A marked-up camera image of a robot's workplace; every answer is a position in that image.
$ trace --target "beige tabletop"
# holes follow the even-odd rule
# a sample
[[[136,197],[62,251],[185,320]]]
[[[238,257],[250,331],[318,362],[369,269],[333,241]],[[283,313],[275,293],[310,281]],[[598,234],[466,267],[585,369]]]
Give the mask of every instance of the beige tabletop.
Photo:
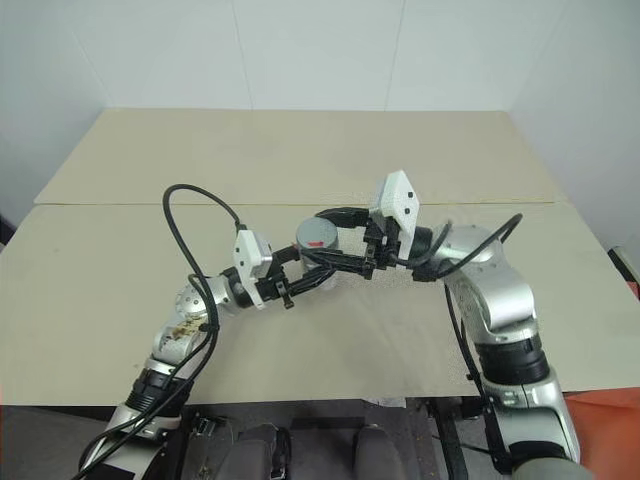
[[[275,247],[318,209],[238,211]],[[533,288],[563,388],[640,385],[640,306],[569,204],[423,206],[419,223],[494,228],[518,211],[506,254]],[[234,232],[219,207],[177,206],[176,217],[208,273],[230,265]],[[0,255],[3,402],[125,399],[188,273],[157,205],[35,207]],[[295,301],[227,319],[191,401],[474,393],[441,285],[412,283],[406,271],[341,275],[333,290]]]
[[[564,199],[503,112],[120,109],[98,119],[36,203],[157,204],[186,182],[236,205],[367,204],[399,169],[422,203]]]

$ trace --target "black cable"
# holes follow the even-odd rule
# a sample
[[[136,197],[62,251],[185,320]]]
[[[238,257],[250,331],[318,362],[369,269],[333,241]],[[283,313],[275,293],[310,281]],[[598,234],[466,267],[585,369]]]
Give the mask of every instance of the black cable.
[[[127,422],[124,422],[124,423],[122,423],[120,425],[116,425],[115,427],[110,428],[109,430],[106,430],[106,431],[102,432],[100,435],[98,435],[94,439],[92,439],[89,442],[89,445],[85,448],[85,450],[83,451],[83,453],[81,455],[80,467],[79,468],[81,468],[82,464],[84,464],[84,460],[86,459],[87,455],[89,454],[90,448],[93,445],[95,445],[96,443],[98,443],[102,438],[107,438],[109,435],[111,435],[113,433],[116,433],[116,432],[119,432],[123,428],[130,427],[130,426],[134,425],[135,423],[140,422],[139,425],[137,425],[134,429],[132,429],[131,431],[126,433],[118,442],[116,442],[114,445],[109,447],[109,449],[107,449],[99,457],[95,458],[91,462],[91,464],[87,465],[87,467],[83,468],[80,472],[78,472],[78,474],[76,474],[73,477],[72,480],[81,479],[84,476],[86,476],[98,464],[103,462],[113,452],[118,450],[118,448],[120,448],[122,445],[124,445],[124,443],[126,443],[129,439],[134,437],[140,430],[142,430],[160,411],[162,411],[163,408],[165,408],[185,388],[187,388],[187,386],[190,387],[193,384],[193,381],[198,376],[198,374],[202,371],[202,369],[206,365],[207,361],[209,360],[209,358],[211,358],[211,355],[213,354],[213,350],[215,348],[215,345],[216,345],[216,342],[217,342],[217,338],[218,338],[218,330],[220,328],[220,324],[219,324],[219,320],[218,320],[218,311],[217,311],[217,308],[216,308],[216,305],[215,305],[215,299],[213,297],[213,293],[211,292],[211,287],[209,286],[209,283],[207,282],[206,277],[205,277],[204,273],[202,272],[202,269],[200,268],[200,266],[196,262],[196,260],[193,257],[193,254],[191,253],[191,251],[189,250],[189,247],[187,246],[187,244],[185,243],[184,239],[182,238],[182,235],[180,234],[180,231],[179,231],[179,229],[178,229],[178,227],[177,227],[177,225],[175,223],[175,220],[173,218],[173,213],[171,212],[171,203],[170,203],[171,195],[174,192],[178,191],[178,190],[191,190],[191,191],[194,191],[196,193],[200,193],[201,195],[204,195],[205,197],[210,198],[214,202],[218,203],[233,218],[233,220],[235,222],[235,226],[236,226],[236,231],[242,230],[242,229],[246,229],[246,226],[242,224],[242,222],[240,221],[240,218],[238,217],[236,212],[229,205],[227,205],[222,199],[218,198],[216,195],[214,195],[214,194],[212,194],[212,193],[210,193],[210,192],[208,192],[208,191],[206,191],[206,190],[204,190],[204,189],[202,189],[200,187],[196,187],[194,185],[189,185],[189,184],[172,185],[171,187],[167,188],[167,190],[165,190],[164,195],[162,197],[162,207],[163,207],[165,219],[167,221],[167,224],[169,225],[169,230],[171,231],[174,239],[176,240],[176,243],[178,244],[178,247],[180,248],[182,254],[185,256],[187,262],[189,263],[189,265],[191,266],[191,268],[195,272],[195,274],[189,275],[189,277],[188,277],[189,278],[189,283],[198,292],[198,294],[200,295],[200,297],[204,301],[205,309],[206,309],[206,312],[207,312],[207,323],[208,323],[208,326],[209,326],[209,328],[207,329],[207,335],[205,336],[204,340],[187,357],[185,357],[178,365],[176,365],[173,368],[173,371],[171,372],[171,374],[165,380],[165,385],[168,385],[168,383],[171,382],[171,380],[173,380],[173,378],[180,371],[180,369],[188,361],[190,361],[193,357],[195,357],[195,355],[200,353],[202,351],[202,349],[207,345],[207,343],[209,344],[209,349],[205,353],[205,355],[204,355],[203,359],[201,360],[201,362],[194,369],[193,373],[185,380],[185,382],[183,382],[176,389],[176,391],[173,392],[173,394],[171,394],[164,402],[162,402],[161,405],[156,407],[155,404],[152,404],[145,411],[143,411],[139,415],[137,415],[135,418],[133,418],[133,419],[127,421]]]
[[[322,267],[341,272],[362,275],[367,267],[366,258],[330,248],[303,248],[300,250],[300,255]]]
[[[315,267],[303,277],[289,284],[289,294],[292,297],[308,292],[320,286],[333,276],[336,271],[328,267]]]
[[[411,258],[409,260],[402,260],[401,258],[398,258],[398,255],[396,255],[395,253],[391,254],[390,257],[398,265],[402,265],[407,268],[420,267],[431,260],[431,258],[436,254],[438,249],[442,246],[445,239],[447,238],[447,235],[449,235],[452,226],[453,224],[451,223],[451,220],[448,220],[447,223],[445,223],[444,227],[442,227],[442,231],[440,232],[440,235],[438,235],[438,238],[436,238],[436,241],[433,242],[429,249],[419,257]]]
[[[460,328],[458,327],[458,320],[456,319],[456,312],[453,309],[453,299],[451,298],[451,291],[448,286],[444,286],[444,294],[447,298],[447,308],[449,309],[449,317],[451,318],[451,325],[453,326],[453,333],[456,336],[456,340],[458,341],[458,347],[460,348],[460,353],[462,354],[462,358],[464,363],[467,365],[467,370],[469,370],[469,375],[471,375],[471,380],[476,384],[476,388],[478,389],[478,393],[480,397],[484,399],[484,389],[482,388],[482,379],[480,378],[480,372],[478,371],[478,367],[476,367],[475,362],[473,361],[473,356],[471,354],[471,350],[469,349],[469,344],[463,340],[462,334],[460,333]]]
[[[449,268],[446,268],[445,270],[438,272],[436,274],[436,280],[446,277],[447,275],[451,275],[452,273],[460,270],[467,263],[469,263],[471,260],[477,257],[485,248],[487,248],[494,241],[500,238],[500,235],[503,235],[503,234],[504,235],[502,236],[502,238],[500,238],[500,241],[504,242],[507,238],[509,238],[509,235],[511,235],[513,230],[518,226],[518,224],[520,223],[520,220],[522,220],[521,213],[518,213],[517,215],[514,215],[513,217],[511,217],[500,228],[498,228],[495,232],[489,235],[473,252],[471,252],[469,255],[464,257],[459,262],[451,265]]]
[[[488,450],[486,448],[477,447],[475,445],[470,445],[470,444],[464,443],[464,442],[445,442],[438,435],[431,435],[431,438],[435,438],[440,443],[444,443],[444,444],[448,444],[448,445],[460,445],[462,448],[467,448],[469,450],[473,450],[474,452],[484,453],[485,455],[491,455],[491,450]]]
[[[464,342],[464,348],[471,351],[469,348],[469,342],[467,341],[467,331],[464,326],[464,320],[460,319],[460,335],[462,335],[462,341]]]

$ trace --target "gray cylinder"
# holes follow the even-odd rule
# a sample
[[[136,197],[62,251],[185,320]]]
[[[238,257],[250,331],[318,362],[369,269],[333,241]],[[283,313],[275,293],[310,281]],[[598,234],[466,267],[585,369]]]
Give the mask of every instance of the gray cylinder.
[[[300,251],[314,248],[338,248],[338,228],[325,218],[311,217],[303,221],[296,231],[296,243]],[[318,265],[304,255],[300,255],[305,272]],[[335,275],[322,284],[325,289],[335,285]]]

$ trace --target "orange object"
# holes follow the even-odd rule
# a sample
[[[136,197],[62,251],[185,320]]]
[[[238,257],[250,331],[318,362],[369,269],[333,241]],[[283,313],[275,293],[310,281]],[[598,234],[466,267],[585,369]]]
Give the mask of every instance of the orange object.
[[[582,465],[598,480],[640,479],[640,388],[599,390],[566,400]]]

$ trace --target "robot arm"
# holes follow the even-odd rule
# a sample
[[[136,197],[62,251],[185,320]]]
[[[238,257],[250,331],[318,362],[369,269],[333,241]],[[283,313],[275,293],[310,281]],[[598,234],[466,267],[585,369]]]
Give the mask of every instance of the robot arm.
[[[418,209],[417,195],[400,171],[387,177],[371,208],[333,208],[303,222],[293,246],[272,252],[260,234],[239,230],[234,266],[208,279],[216,307],[235,315],[282,299],[291,308],[293,297],[322,285],[335,271],[371,279],[376,269],[396,267],[412,270],[415,281],[441,279],[453,292],[480,358],[480,390],[486,400],[487,438],[495,452],[496,469],[511,473],[540,458],[579,462],[576,433],[556,374],[541,348],[531,289],[507,263],[498,240],[477,251],[489,236],[487,230],[475,225],[445,224],[434,231],[417,227]],[[339,249],[337,228],[355,227],[364,227],[364,256]],[[295,281],[289,281],[283,269],[291,261],[303,266],[301,278]],[[141,412],[161,403],[186,381],[202,352],[179,372],[174,369],[204,342],[206,319],[203,299],[192,286],[185,287],[107,431],[119,434],[135,428]],[[135,475],[126,478],[148,475],[159,462],[167,438],[180,425],[190,387],[140,429],[135,442],[125,444],[100,467]],[[110,442],[103,439],[93,445],[83,465],[91,464]]]

